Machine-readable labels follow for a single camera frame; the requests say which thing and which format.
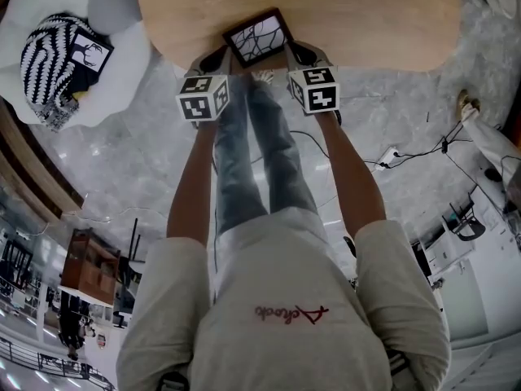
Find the sleeve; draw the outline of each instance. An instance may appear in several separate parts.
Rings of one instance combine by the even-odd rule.
[[[192,359],[195,333],[210,305],[207,262],[206,249],[192,239],[152,245],[117,359],[120,391],[154,391],[164,373]]]
[[[426,391],[441,386],[450,345],[441,312],[398,222],[373,222],[360,229],[358,298],[383,344],[404,352]]]

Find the black and white pillow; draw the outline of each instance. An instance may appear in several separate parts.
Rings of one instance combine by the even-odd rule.
[[[89,25],[67,13],[45,18],[25,43],[21,56],[21,75],[29,106],[43,124],[59,130],[78,109],[68,91],[77,66],[69,57],[76,31],[97,38]]]

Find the hand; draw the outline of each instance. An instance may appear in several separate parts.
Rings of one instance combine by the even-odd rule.
[[[316,113],[314,115],[317,118],[317,122],[322,128],[324,125],[331,125],[331,124],[337,124],[338,121],[336,120],[335,112],[322,112],[322,113]]]
[[[217,118],[215,121],[200,121],[199,128],[197,129],[197,137],[211,139],[213,141],[218,127],[219,118]]]

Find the red logo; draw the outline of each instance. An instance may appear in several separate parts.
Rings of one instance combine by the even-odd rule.
[[[274,316],[284,319],[284,324],[291,324],[294,319],[297,319],[302,314],[311,324],[317,324],[317,321],[322,318],[324,313],[327,313],[329,309],[325,309],[320,306],[320,309],[315,311],[306,311],[301,309],[298,305],[295,309],[274,309],[272,307],[257,307],[255,308],[255,314],[260,316],[264,322],[266,318]]]

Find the person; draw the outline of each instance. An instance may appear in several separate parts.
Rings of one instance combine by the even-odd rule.
[[[59,308],[59,334],[62,345],[68,348],[68,357],[78,360],[77,351],[85,342],[85,333],[80,326],[83,314],[89,312],[89,303],[62,291]]]
[[[481,118],[480,110],[481,102],[471,99],[467,90],[461,90],[458,95],[457,119],[500,174],[505,188],[508,188],[521,164],[521,152],[504,134]]]
[[[94,323],[92,319],[82,318],[81,329],[83,329],[84,337],[96,337],[96,331],[94,330]]]
[[[378,186],[335,114],[315,115],[357,247],[354,291],[330,258],[272,79],[230,77],[230,104],[218,121],[199,126],[166,239],[147,255],[116,364],[118,389],[155,390],[174,372],[187,381],[175,389],[195,391],[390,390],[389,351],[406,356],[418,389],[438,389],[449,365],[448,335],[403,229],[386,220]],[[270,213],[252,173],[247,111],[264,157]],[[220,256],[210,305],[205,247],[214,143]]]

